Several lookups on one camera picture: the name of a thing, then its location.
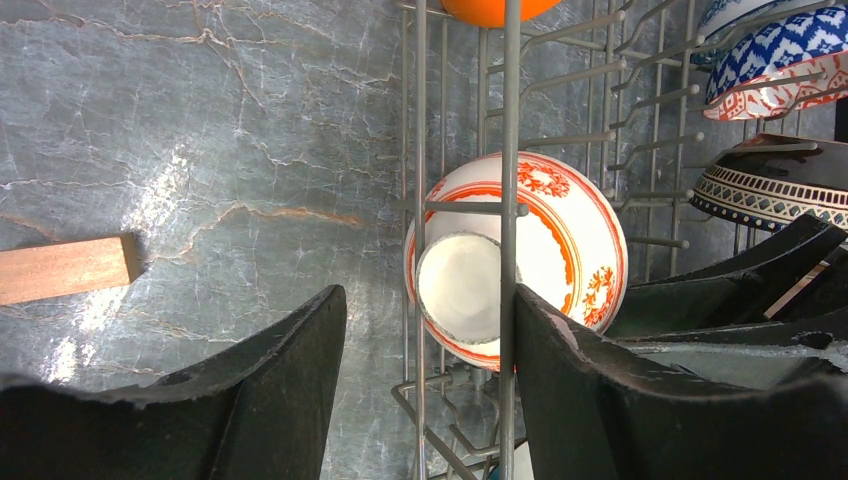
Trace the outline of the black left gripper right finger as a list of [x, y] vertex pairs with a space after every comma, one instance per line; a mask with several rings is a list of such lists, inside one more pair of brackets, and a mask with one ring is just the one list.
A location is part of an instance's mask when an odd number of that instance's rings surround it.
[[641, 357], [519, 287], [514, 356], [539, 479], [843, 479], [847, 379], [765, 390]]

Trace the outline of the white bowl orange pattern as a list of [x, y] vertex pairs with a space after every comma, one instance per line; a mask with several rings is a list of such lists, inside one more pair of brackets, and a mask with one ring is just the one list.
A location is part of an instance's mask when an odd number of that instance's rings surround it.
[[[598, 188], [573, 167], [521, 151], [516, 220], [516, 279], [575, 322], [607, 330], [628, 278], [625, 236]], [[429, 211], [416, 254], [415, 229], [404, 242], [408, 296], [421, 287], [427, 332], [477, 367], [500, 369], [501, 218], [499, 214]]]

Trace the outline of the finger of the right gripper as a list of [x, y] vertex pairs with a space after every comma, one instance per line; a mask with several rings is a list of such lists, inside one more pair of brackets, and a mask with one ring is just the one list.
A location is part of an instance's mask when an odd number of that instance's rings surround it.
[[762, 243], [700, 270], [632, 285], [604, 332], [630, 338], [759, 323], [847, 232], [803, 214]]
[[631, 352], [704, 379], [766, 390], [815, 374], [847, 373], [847, 313], [617, 341]]

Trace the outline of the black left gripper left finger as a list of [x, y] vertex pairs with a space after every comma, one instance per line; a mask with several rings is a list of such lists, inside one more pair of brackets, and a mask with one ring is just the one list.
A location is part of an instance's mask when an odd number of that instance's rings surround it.
[[316, 479], [347, 323], [330, 285], [156, 382], [84, 391], [1, 377], [5, 479]]

